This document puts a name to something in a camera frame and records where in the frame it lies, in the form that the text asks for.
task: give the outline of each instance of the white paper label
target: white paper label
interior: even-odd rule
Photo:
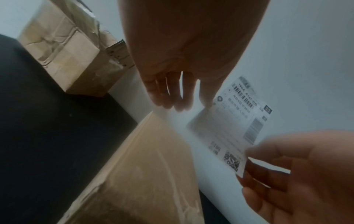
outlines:
[[[209,109],[189,124],[190,130],[221,161],[243,177],[246,148],[252,146],[272,109],[242,76],[218,95]]]

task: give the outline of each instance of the vertical barcode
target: vertical barcode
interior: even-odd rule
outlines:
[[[249,106],[252,109],[253,104],[246,98],[246,96],[243,94],[242,90],[240,90],[237,86],[235,86],[233,89],[241,97],[241,99],[247,104],[247,106]]]
[[[248,128],[248,130],[246,131],[246,133],[244,134],[243,138],[249,142],[250,144],[254,144],[254,142],[256,141],[256,138],[259,134],[259,132],[261,131],[263,127],[263,124],[257,119],[255,118],[251,124],[251,126]]]

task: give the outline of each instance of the cardboard box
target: cardboard box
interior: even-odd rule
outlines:
[[[103,96],[134,66],[125,42],[76,0],[45,0],[18,40],[70,94]]]
[[[204,224],[189,146],[150,113],[58,224]]]

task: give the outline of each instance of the dark fabric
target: dark fabric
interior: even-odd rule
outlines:
[[[16,40],[1,35],[0,105],[5,224],[56,223],[136,126],[108,94],[65,94]],[[206,223],[225,223],[201,197]]]

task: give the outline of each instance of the crumpled cardboard box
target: crumpled cardboard box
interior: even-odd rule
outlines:
[[[45,0],[18,40],[70,94],[101,97],[134,66],[125,42],[77,0]]]
[[[150,113],[58,224],[204,224],[188,144]]]

